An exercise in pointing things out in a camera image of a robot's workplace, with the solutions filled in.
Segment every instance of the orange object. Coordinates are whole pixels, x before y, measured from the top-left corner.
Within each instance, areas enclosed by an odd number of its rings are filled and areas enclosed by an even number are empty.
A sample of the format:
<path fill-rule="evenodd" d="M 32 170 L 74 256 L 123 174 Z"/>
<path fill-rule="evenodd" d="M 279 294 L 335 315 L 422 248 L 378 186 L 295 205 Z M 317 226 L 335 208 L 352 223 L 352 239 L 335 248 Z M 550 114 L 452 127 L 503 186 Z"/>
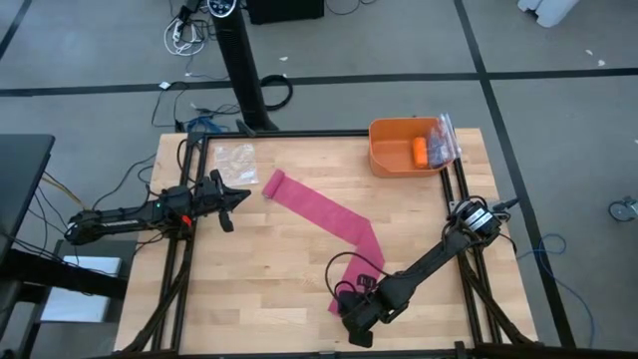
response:
<path fill-rule="evenodd" d="M 413 155 L 413 140 L 427 137 L 438 125 L 437 118 L 375 120 L 369 128 L 372 173 L 381 178 L 427 177 L 438 174 L 444 167 L 434 170 L 417 168 Z"/>
<path fill-rule="evenodd" d="M 426 138 L 415 138 L 412 140 L 412 155 L 415 159 L 415 166 L 418 169 L 428 167 L 428 146 Z"/>

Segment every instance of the wooden tabletop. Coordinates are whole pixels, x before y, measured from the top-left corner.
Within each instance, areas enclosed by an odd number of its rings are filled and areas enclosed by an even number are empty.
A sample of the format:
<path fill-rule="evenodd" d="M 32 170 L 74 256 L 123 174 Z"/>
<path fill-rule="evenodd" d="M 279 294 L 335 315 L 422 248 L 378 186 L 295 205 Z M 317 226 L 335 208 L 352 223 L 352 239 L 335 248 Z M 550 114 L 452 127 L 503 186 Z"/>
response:
<path fill-rule="evenodd" d="M 480 130 L 457 130 L 471 194 L 497 198 Z M 175 152 L 184 135 L 159 142 L 152 189 L 178 184 Z M 445 223 L 446 203 L 439 176 L 378 179 L 368 166 L 367 138 L 215 140 L 215 146 L 253 144 L 258 184 L 231 215 L 235 232 L 224 233 L 216 215 L 197 225 L 180 353 L 229 354 L 362 350 L 348 343 L 339 318 L 327 311 L 327 261 L 351 245 L 261 195 L 275 169 L 368 217 L 386 258 L 386 271 L 407 268 L 434 246 Z M 457 181 L 452 176 L 455 196 Z M 154 233 L 145 232 L 140 241 Z M 133 264 L 116 349 L 129 344 L 158 303 L 167 240 L 145 246 Z M 520 331 L 535 330 L 510 244 L 501 239 L 484 251 L 495 300 Z M 348 257 L 331 268 L 331 283 Z M 479 307 L 484 319 L 482 306 Z M 483 324 L 483 333 L 488 335 Z M 166 327 L 170 337 L 170 323 Z M 456 260 L 417 289 L 410 307 L 391 324 L 378 323 L 370 350 L 442 349 L 472 340 Z"/>

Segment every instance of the pink fabric strip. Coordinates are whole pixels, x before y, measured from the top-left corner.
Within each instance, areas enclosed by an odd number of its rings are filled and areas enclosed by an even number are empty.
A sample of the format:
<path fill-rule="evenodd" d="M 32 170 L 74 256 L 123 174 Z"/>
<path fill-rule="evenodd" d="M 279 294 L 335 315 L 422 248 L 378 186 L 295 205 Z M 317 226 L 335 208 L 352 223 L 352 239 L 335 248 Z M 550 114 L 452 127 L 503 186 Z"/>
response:
<path fill-rule="evenodd" d="M 319 225 L 348 243 L 356 245 L 356 252 L 383 268 L 385 259 L 370 220 L 343 205 L 325 197 L 314 189 L 290 179 L 282 170 L 276 170 L 263 189 L 263 195 Z M 356 285 L 359 274 L 379 279 L 380 273 L 362 259 L 353 256 L 342 280 Z M 337 289 L 350 290 L 348 285 Z M 337 314 L 337 302 L 328 308 Z"/>

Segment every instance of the plastic bag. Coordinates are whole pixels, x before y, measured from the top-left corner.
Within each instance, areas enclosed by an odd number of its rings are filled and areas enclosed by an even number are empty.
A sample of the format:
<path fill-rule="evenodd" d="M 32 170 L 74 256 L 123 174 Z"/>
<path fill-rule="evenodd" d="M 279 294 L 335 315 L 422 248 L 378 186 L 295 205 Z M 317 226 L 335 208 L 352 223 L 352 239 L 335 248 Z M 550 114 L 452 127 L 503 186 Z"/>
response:
<path fill-rule="evenodd" d="M 215 146 L 214 167 L 228 186 L 259 183 L 253 145 Z"/>
<path fill-rule="evenodd" d="M 428 135 L 428 164 L 432 169 L 438 169 L 460 157 L 461 148 L 450 115 L 441 114 L 439 124 Z"/>

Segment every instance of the white object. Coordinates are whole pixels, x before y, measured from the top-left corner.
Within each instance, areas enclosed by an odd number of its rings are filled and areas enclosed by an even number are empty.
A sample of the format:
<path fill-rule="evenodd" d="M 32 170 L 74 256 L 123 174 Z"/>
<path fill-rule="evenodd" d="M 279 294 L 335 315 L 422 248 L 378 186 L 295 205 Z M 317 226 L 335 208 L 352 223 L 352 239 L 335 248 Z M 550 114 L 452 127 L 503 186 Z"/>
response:
<path fill-rule="evenodd" d="M 188 57 L 198 54 L 203 49 L 205 42 L 197 36 L 194 24 L 190 24 L 190 41 L 181 40 L 182 34 L 177 31 L 177 28 L 181 24 L 182 22 L 179 19 L 174 19 L 166 26 L 166 29 L 163 31 L 163 45 L 171 55 Z M 168 44 L 167 39 L 171 27 L 172 34 L 170 35 L 170 39 L 172 47 Z"/>
<path fill-rule="evenodd" d="M 79 256 L 79 265 L 87 269 L 96 269 L 111 276 L 120 271 L 120 258 Z M 64 261 L 78 264 L 75 255 L 66 255 Z M 47 305 L 42 312 L 42 321 L 62 322 L 103 322 L 107 315 L 110 302 L 109 297 L 100 295 L 84 295 L 82 293 L 62 288 L 52 288 Z"/>
<path fill-rule="evenodd" d="M 544 28 L 558 25 L 580 0 L 519 0 L 521 11 L 532 10 L 538 15 L 536 23 Z"/>

